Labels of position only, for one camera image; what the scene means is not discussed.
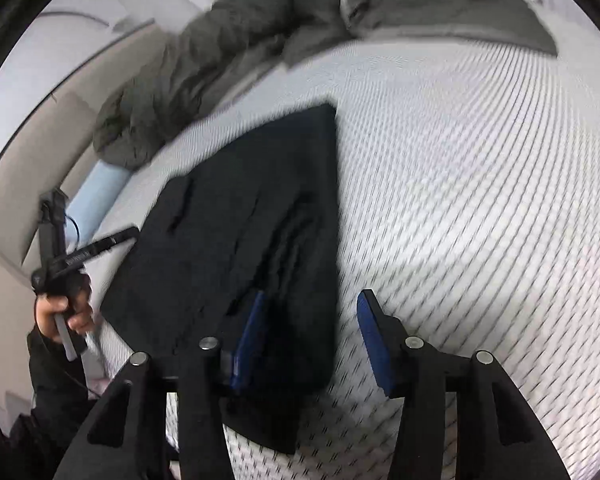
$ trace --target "black cloth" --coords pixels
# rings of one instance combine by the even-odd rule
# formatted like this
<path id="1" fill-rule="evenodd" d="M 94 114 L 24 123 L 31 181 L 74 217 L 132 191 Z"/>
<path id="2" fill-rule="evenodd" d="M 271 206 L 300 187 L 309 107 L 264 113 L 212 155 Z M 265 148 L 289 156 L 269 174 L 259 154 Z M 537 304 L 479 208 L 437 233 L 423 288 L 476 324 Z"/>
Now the black cloth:
<path id="1" fill-rule="evenodd" d="M 47 480 L 53 478 L 93 402 L 80 359 L 67 361 L 62 345 L 44 337 L 37 327 L 27 336 L 27 346 L 36 407 L 17 418 L 9 444 L 31 478 Z"/>
<path id="2" fill-rule="evenodd" d="M 170 180 L 101 312 L 133 350 L 186 368 L 200 338 L 264 291 L 263 356 L 251 393 L 225 402 L 223 421 L 293 452 L 302 396 L 333 371 L 337 246 L 335 110 L 325 104 L 258 126 Z"/>

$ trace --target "folded black fabric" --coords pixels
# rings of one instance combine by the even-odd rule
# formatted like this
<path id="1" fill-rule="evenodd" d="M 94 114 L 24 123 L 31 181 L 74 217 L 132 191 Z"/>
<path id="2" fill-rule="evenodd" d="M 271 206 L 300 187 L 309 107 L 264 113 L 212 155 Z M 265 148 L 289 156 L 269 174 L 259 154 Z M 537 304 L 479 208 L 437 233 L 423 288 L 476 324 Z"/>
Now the folded black fabric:
<path id="1" fill-rule="evenodd" d="M 289 399 L 280 407 L 293 407 L 287 430 L 246 400 L 224 410 L 224 422 L 269 447 L 286 436 L 289 452 L 299 399 L 333 370 L 337 243 L 335 110 L 325 104 L 254 128 L 170 180 L 101 311 L 133 350 L 186 362 L 224 316 L 264 291 L 267 332 L 251 391 Z"/>

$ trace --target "person's arm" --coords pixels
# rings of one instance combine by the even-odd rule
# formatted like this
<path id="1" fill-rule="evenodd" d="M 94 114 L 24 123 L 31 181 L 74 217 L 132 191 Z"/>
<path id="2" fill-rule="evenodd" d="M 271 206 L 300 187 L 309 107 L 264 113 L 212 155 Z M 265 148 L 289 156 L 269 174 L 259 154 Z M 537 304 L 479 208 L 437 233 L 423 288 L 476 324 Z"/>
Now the person's arm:
<path id="1" fill-rule="evenodd" d="M 74 300 L 76 314 L 68 320 L 69 328 L 81 335 L 94 328 L 90 293 L 85 276 L 83 290 Z M 27 336 L 36 407 L 30 416 L 20 416 L 10 433 L 12 447 L 25 455 L 39 478 L 53 476 L 92 405 L 82 361 L 67 360 L 54 320 L 54 314 L 64 312 L 67 304 L 66 298 L 40 296 L 36 300 L 36 325 Z"/>

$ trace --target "white bed sheet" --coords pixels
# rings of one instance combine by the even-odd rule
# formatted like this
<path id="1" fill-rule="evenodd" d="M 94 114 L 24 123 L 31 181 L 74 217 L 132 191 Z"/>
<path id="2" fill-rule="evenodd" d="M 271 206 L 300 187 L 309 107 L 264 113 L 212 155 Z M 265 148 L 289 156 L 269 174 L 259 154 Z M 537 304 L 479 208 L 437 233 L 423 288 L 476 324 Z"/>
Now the white bed sheet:
<path id="1" fill-rule="evenodd" d="M 600 38 L 538 13 L 557 60 L 512 46 L 404 40 L 350 43 L 276 69 L 165 147 L 104 219 L 101 234 L 142 225 L 171 176 L 241 132 L 324 99 L 337 104 L 333 383 L 308 410 L 295 456 L 226 430 L 237 479 L 385 478 L 401 401 L 384 398 L 366 357 L 355 316 L 366 287 L 437 348 L 492 351 L 571 477 L 600 468 Z M 88 265 L 94 306 L 122 256 Z M 99 339 L 113 375 L 130 349 L 106 324 Z M 172 397 L 176 442 L 175 413 Z M 444 478 L 456 452 L 451 402 L 449 415 Z"/>

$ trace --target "black cable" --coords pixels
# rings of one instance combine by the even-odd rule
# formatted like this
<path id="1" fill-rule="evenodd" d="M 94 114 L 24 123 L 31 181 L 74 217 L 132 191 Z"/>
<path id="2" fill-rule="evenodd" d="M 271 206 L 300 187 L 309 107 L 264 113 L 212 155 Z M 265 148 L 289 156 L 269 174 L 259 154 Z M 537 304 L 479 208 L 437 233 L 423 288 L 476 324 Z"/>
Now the black cable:
<path id="1" fill-rule="evenodd" d="M 75 245 L 73 248 L 73 251 L 75 251 L 80 246 L 80 229 L 78 229 L 78 224 L 75 222 L 75 220 L 73 218 L 71 218 L 69 215 L 64 215 L 64 218 L 69 219 L 75 227 L 75 233 L 77 235 Z"/>
<path id="2" fill-rule="evenodd" d="M 36 320 L 36 303 L 38 302 L 38 298 L 36 298 L 36 301 L 34 301 L 33 303 L 33 319 L 34 322 L 36 323 L 36 329 L 38 332 L 38 336 L 40 337 L 40 342 L 42 343 L 42 346 L 45 347 L 46 350 L 46 354 L 49 356 L 49 360 L 53 361 L 53 363 L 60 368 L 60 370 L 62 371 L 63 374 L 65 374 L 67 377 L 69 377 L 75 384 L 77 384 L 78 386 L 80 386 L 81 388 L 87 390 L 88 393 L 90 393 L 91 395 L 95 396 L 96 399 L 100 398 L 100 394 L 94 392 L 90 387 L 88 387 L 86 384 L 82 384 L 78 379 L 76 379 L 75 377 L 73 377 L 69 372 L 67 372 L 64 367 L 58 362 L 58 360 L 53 356 L 53 354 L 51 353 L 51 350 L 49 350 L 49 347 L 46 345 L 45 342 L 45 337 L 42 335 L 42 332 L 40 332 L 40 327 L 38 327 L 38 323 Z"/>

